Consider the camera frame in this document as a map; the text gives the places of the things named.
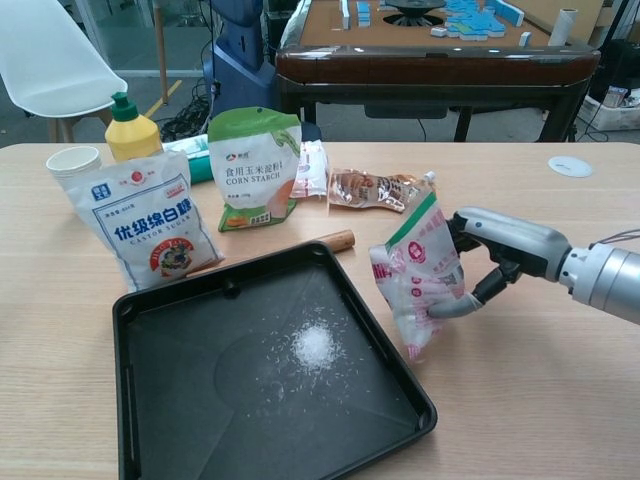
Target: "blue machine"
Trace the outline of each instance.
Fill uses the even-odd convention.
[[[208,91],[214,88],[213,115],[239,107],[278,109],[276,71],[264,61],[262,0],[209,0],[224,20],[204,65]]]

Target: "snack package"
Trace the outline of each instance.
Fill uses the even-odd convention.
[[[358,170],[334,170],[329,181],[329,203],[353,208],[404,209],[425,182],[411,175],[378,177]]]
[[[209,124],[211,168],[225,201],[218,230],[273,225],[289,200],[300,159],[300,120],[267,108],[238,108]]]
[[[189,164],[166,152],[74,177],[80,218],[113,251],[129,291],[184,277],[224,257],[189,195]]]
[[[300,163],[291,198],[326,196],[328,178],[329,161],[322,142],[302,142]]]
[[[376,284],[412,360],[444,322],[430,318],[429,307],[464,295],[464,273],[435,193],[419,197],[391,239],[369,249]]]

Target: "white plastic bag with pink print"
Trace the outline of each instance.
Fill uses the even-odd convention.
[[[412,360],[444,322],[430,318],[429,307],[464,294],[462,266],[435,193],[427,189],[423,196],[391,239],[369,250],[376,284]]]

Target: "robotic arm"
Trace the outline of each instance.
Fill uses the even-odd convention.
[[[596,243],[573,248],[560,232],[483,208],[458,210],[449,220],[458,253],[485,245],[498,267],[472,293],[433,305],[433,318],[467,315],[523,273],[559,282],[574,300],[640,324],[640,255]]]

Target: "white paper cup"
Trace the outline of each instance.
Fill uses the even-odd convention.
[[[71,147],[54,153],[47,159],[47,169],[63,189],[73,177],[102,167],[100,152],[95,147]]]

